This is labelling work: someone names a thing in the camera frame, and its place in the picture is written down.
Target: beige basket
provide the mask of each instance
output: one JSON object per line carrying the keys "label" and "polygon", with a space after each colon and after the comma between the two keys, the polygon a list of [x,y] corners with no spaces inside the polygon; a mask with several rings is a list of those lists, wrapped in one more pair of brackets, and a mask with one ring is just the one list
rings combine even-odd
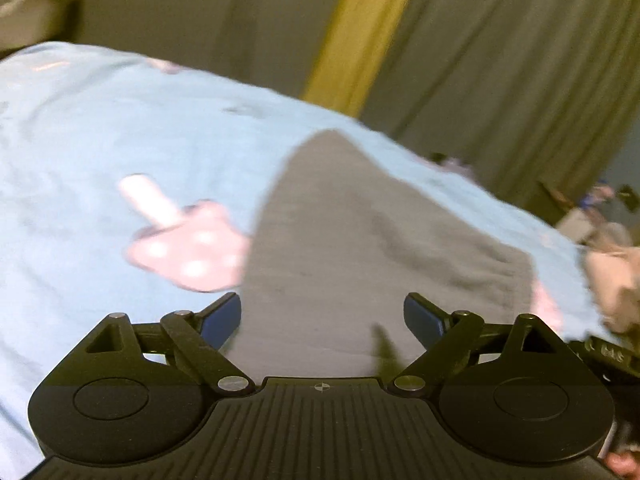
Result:
{"label": "beige basket", "polygon": [[75,0],[9,0],[0,6],[0,51],[50,40],[62,32]]}

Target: pink mushroom print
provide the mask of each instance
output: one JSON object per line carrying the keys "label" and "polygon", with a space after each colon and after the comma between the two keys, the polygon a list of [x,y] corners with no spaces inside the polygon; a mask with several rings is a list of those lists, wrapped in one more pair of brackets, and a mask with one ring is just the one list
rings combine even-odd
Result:
{"label": "pink mushroom print", "polygon": [[181,210],[142,174],[125,177],[119,188],[151,223],[128,248],[130,263],[197,292],[240,283],[250,241],[230,225],[222,205],[200,200]]}

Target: light blue fabric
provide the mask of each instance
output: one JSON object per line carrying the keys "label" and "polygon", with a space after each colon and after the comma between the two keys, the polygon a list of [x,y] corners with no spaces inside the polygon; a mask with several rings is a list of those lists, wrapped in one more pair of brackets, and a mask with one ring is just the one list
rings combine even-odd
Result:
{"label": "light blue fabric", "polygon": [[169,75],[135,54],[47,43],[0,63],[0,478],[19,478],[39,461],[30,395],[105,314],[153,322],[219,296],[181,290],[125,262],[123,250],[146,221],[121,198],[118,181],[146,173],[181,206],[220,202],[251,235],[287,158],[321,128],[339,128],[392,176],[527,251],[562,309],[564,338],[610,338],[574,244],[384,135],[209,73]]}

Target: triangular cutout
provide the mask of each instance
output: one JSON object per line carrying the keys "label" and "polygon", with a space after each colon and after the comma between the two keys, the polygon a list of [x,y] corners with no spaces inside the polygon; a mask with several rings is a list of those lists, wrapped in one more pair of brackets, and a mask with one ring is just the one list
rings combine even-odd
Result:
{"label": "triangular cutout", "polygon": [[122,350],[122,336],[117,325],[107,325],[100,332],[94,341],[87,347],[89,354],[97,354],[100,352],[117,352]]}
{"label": "triangular cutout", "polygon": [[556,351],[541,334],[533,328],[524,339],[523,352],[535,352],[538,354],[555,354]]}

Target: gray garment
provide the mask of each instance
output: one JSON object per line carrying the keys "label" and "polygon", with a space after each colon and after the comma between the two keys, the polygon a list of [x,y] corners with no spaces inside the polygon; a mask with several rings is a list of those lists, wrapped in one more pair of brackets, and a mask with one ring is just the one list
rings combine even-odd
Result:
{"label": "gray garment", "polygon": [[409,292],[511,323],[529,310],[531,282],[527,254],[323,132],[293,156],[264,208],[228,357],[256,380],[397,369],[423,352],[404,325]]}

